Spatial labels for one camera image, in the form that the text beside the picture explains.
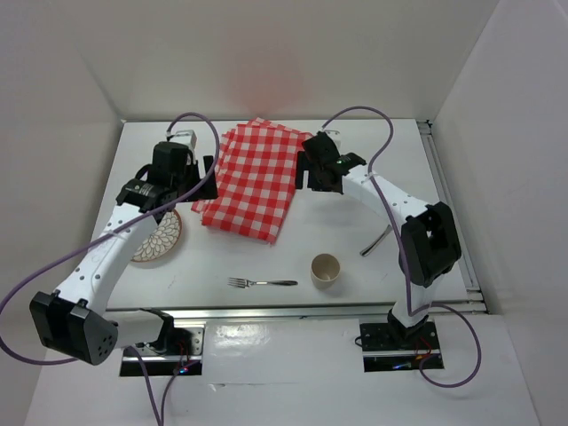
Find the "red white checkered cloth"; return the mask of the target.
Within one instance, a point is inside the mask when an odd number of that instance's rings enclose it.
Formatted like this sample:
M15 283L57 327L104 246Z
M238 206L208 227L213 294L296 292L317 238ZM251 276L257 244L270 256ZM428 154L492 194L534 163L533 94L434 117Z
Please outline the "red white checkered cloth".
M201 224L273 244L296 191L297 153L310 132L256 118L222 136L218 197L197 201Z

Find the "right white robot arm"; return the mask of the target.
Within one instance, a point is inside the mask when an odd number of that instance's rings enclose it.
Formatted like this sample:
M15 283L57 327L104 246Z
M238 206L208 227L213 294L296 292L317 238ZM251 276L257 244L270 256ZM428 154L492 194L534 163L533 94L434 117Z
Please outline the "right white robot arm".
M406 290L387 315L387 336L394 346L408 347L427 321L438 284L462 257L450 207L413 197L355 153L340 154L328 132L318 132L302 147L296 164L298 189L348 195L390 222Z

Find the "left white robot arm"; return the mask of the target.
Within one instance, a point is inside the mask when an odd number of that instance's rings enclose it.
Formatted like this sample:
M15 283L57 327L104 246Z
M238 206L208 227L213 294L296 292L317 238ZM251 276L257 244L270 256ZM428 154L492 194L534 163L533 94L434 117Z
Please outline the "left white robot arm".
M167 313L140 308L108 316L114 287L142 243L158 228L166 213L181 202L217 197L215 156L198 162L197 137L191 130L169 133L156 144L150 163L121 189L102 242L50 294L37 293L29 309L40 342L93 366L111 351L144 343L156 354L175 347L188 334L175 327ZM205 176L199 168L204 166Z

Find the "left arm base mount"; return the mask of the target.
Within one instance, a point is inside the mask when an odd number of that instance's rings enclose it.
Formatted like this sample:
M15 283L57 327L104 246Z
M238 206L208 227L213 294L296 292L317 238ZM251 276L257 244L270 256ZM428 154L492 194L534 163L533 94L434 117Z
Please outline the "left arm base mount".
M146 310L146 313L156 314L162 320L159 334L154 340L133 345L148 375L201 375L205 326L177 325L173 316L157 310Z

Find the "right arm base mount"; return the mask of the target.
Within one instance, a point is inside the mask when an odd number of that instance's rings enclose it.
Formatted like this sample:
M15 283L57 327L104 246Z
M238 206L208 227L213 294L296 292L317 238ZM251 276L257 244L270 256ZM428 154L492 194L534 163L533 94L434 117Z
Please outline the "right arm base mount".
M362 350L366 373L443 369L438 333L433 321L426 323L417 335L404 342L396 341L386 323L362 323L354 343Z

